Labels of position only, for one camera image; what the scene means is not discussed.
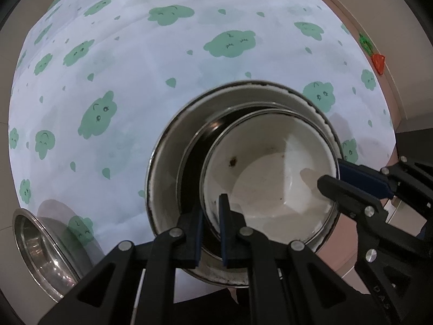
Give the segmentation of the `small steel bowl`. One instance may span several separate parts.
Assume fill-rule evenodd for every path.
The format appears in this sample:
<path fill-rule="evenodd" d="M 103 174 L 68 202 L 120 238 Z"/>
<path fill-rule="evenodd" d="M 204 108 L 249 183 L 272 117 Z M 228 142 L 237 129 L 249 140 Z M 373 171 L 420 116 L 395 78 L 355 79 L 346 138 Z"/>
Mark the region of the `small steel bowl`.
<path fill-rule="evenodd" d="M 293 196 L 296 173 L 286 160 L 288 125 L 295 120 L 290 110 L 254 103 L 219 115 L 192 140 L 178 173 L 178 201 L 182 208 L 202 209 L 204 249 L 216 259 L 222 259 L 221 194 L 228 195 L 231 210 L 241 213 L 247 226 L 273 241 L 292 240 L 284 223 L 300 211 Z"/>

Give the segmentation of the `large white enamel bowl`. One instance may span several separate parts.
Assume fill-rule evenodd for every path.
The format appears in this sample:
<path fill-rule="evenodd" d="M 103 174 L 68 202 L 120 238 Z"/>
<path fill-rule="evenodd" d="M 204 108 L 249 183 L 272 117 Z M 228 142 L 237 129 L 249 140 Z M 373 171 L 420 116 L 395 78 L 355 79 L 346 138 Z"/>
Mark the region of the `large white enamel bowl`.
<path fill-rule="evenodd" d="M 145 189 L 151 228 L 158 235 L 182 213 L 202 211 L 202 257 L 190 274 L 244 288 L 246 271 L 222 261 L 219 196 L 271 241 L 299 240 L 317 252 L 339 218 L 317 181 L 339 177 L 342 155 L 330 121 L 304 95 L 264 81 L 217 87 L 185 105 L 156 144 Z"/>

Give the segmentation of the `small white enamel bowl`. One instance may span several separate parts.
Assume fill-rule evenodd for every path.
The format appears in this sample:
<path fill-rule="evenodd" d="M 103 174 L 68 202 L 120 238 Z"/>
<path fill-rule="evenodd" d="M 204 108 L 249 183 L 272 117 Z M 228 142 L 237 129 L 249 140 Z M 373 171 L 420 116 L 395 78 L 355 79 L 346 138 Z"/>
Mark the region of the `small white enamel bowl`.
<path fill-rule="evenodd" d="M 337 153 L 320 128 L 289 110 L 264 109 L 223 130 L 200 175 L 202 208 L 221 236 L 218 200 L 270 240 L 322 245 L 337 220 L 335 203 L 317 188 L 323 175 L 337 178 Z"/>

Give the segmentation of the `orange floor toy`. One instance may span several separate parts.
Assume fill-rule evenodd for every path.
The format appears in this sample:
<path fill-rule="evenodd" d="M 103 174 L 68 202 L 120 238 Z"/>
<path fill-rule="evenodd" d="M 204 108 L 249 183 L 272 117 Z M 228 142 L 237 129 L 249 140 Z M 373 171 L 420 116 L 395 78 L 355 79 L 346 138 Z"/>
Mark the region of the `orange floor toy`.
<path fill-rule="evenodd" d="M 382 54 L 372 54 L 371 61 L 373 62 L 376 72 L 378 72 L 379 75 L 383 75 L 385 70 L 385 56 Z"/>

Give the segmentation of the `green floor toy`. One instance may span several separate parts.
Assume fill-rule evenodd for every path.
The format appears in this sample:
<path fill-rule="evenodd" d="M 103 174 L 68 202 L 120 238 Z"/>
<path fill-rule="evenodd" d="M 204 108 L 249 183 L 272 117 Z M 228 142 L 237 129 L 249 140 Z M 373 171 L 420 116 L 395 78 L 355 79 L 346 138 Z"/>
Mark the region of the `green floor toy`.
<path fill-rule="evenodd" d="M 364 34 L 359 33 L 359 39 L 358 39 L 361 48 L 363 49 L 366 54 L 371 57 L 374 54 L 374 47 L 372 42 L 368 37 L 366 37 Z"/>

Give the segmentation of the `green cloud pattern tablecloth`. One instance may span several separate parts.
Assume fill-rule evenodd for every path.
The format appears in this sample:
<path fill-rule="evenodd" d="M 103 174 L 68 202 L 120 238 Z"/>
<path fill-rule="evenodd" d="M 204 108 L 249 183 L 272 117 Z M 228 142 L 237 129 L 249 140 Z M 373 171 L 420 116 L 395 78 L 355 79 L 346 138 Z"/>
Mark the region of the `green cloud pattern tablecloth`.
<path fill-rule="evenodd" d="M 396 144 L 371 61 L 324 0 L 54 0 L 12 82 L 9 159 L 19 208 L 61 221 L 92 264 L 153 238 L 145 175 L 169 121 L 227 83 L 305 95 L 353 163 Z"/>

